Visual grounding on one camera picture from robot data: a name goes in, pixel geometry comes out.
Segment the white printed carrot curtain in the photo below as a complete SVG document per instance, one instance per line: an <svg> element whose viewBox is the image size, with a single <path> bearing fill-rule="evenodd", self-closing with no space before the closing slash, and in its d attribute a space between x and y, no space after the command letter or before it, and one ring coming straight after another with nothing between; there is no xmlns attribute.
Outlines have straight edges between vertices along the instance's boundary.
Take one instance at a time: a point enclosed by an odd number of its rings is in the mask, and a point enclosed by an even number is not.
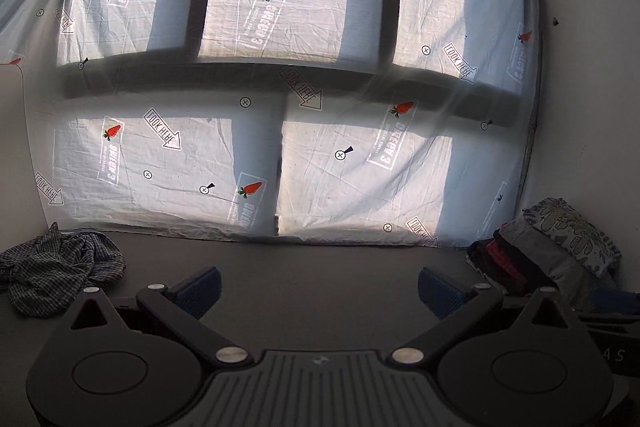
<svg viewBox="0 0 640 427"><path fill-rule="evenodd" d="M464 246L520 201L536 0L1 0L43 218Z"/></svg>

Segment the dark storage bag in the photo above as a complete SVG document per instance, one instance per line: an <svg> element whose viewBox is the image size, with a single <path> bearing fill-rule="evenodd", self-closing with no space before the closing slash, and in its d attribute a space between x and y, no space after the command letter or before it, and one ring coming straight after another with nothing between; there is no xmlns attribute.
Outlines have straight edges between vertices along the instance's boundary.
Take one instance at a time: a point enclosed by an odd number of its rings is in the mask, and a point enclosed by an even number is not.
<svg viewBox="0 0 640 427"><path fill-rule="evenodd" d="M623 398L604 414L601 426L639 425L639 294L599 287L590 308L577 311L582 325L601 352L618 385L626 381Z"/></svg>

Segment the blue plaid shirt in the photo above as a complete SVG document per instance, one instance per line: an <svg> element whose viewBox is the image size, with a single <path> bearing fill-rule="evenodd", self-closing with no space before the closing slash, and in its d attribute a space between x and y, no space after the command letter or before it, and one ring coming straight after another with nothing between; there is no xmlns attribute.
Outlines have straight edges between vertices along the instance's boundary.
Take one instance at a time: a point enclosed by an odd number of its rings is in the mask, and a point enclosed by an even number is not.
<svg viewBox="0 0 640 427"><path fill-rule="evenodd" d="M105 234L83 229L47 233L1 253L1 291L21 317L64 313L86 287L111 286L125 273L125 257Z"/></svg>

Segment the folded patterned clothes stack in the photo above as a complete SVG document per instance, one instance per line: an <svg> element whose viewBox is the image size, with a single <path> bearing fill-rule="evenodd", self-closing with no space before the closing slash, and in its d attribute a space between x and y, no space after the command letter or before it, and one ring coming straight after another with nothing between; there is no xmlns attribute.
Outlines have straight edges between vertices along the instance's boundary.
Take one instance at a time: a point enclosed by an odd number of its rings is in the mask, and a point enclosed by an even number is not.
<svg viewBox="0 0 640 427"><path fill-rule="evenodd" d="M579 311L594 309L599 288L616 291L622 253L562 198L548 197L468 248L468 262L513 297L559 289Z"/></svg>

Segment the white board panel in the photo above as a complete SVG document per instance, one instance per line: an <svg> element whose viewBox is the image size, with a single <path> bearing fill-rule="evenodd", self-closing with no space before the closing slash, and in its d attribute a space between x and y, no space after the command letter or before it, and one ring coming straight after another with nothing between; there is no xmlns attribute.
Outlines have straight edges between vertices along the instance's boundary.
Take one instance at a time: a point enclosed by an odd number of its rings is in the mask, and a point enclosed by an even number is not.
<svg viewBox="0 0 640 427"><path fill-rule="evenodd" d="M21 69L2 65L0 88L0 247L6 251L48 226L32 169Z"/></svg>

